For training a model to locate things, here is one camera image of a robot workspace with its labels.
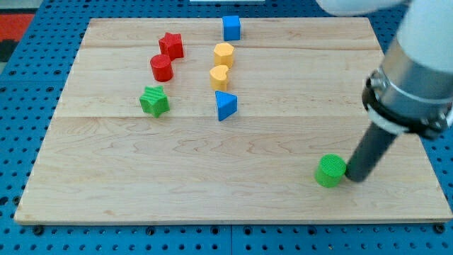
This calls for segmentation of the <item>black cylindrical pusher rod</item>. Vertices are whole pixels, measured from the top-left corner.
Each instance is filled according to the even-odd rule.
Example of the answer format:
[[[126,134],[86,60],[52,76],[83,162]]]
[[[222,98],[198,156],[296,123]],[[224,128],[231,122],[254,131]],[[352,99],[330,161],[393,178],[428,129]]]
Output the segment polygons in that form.
[[[363,182],[396,138],[397,135],[381,129],[375,123],[370,123],[359,145],[348,160],[346,177],[354,182]]]

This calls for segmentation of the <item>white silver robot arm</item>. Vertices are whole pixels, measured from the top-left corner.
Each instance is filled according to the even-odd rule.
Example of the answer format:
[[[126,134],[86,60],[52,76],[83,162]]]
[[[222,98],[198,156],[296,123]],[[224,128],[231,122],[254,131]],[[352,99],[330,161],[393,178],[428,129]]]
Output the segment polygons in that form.
[[[382,63],[367,77],[371,120],[345,175],[364,181],[403,133],[435,140],[452,126],[452,1],[410,1]]]

